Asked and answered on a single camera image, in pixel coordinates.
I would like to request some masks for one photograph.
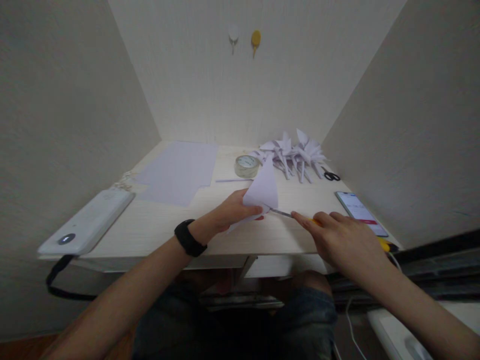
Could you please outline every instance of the phone screen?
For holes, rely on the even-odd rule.
[[[367,224],[377,236],[389,235],[353,192],[337,191],[335,195],[352,218]]]

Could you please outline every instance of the black watch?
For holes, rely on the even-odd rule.
[[[190,219],[180,223],[175,228],[175,236],[180,245],[185,249],[186,254],[197,258],[205,251],[207,245],[203,246],[190,233],[188,226],[194,221],[194,219]]]

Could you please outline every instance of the wrist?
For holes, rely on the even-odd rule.
[[[379,298],[383,293],[389,292],[399,286],[405,276],[390,262],[386,261],[374,269],[369,275],[362,276],[356,281],[358,285],[370,293],[374,298]]]
[[[207,245],[220,232],[220,227],[209,214],[188,224],[188,231],[202,245]]]

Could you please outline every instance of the white power bank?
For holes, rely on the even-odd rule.
[[[39,248],[42,255],[83,255],[94,248],[135,197],[124,190],[103,190]]]

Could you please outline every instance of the desk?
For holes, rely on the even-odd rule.
[[[168,144],[168,141],[161,141],[132,171],[140,173]],[[252,150],[249,147],[220,146],[210,187],[199,189],[189,207],[134,198],[97,246],[81,256],[76,264],[102,272],[128,271],[170,239],[175,227],[183,220],[196,219],[214,209],[233,191],[249,187],[248,181],[215,180],[237,178],[234,171],[236,157]],[[295,210],[309,217],[318,211],[347,214],[335,196],[337,191],[350,191],[343,181],[319,179],[309,169],[313,184],[306,179],[301,184],[297,177],[287,180],[280,170],[274,172],[280,210],[288,213]],[[132,184],[132,191],[137,194],[146,188],[147,185]],[[391,235],[388,240],[399,245]],[[312,237],[306,230],[294,219],[275,213],[266,214],[262,221],[239,226],[229,234],[217,235],[203,255],[194,259],[188,268],[243,268],[242,276],[246,277],[284,276],[308,268],[324,274],[334,271],[317,255]]]

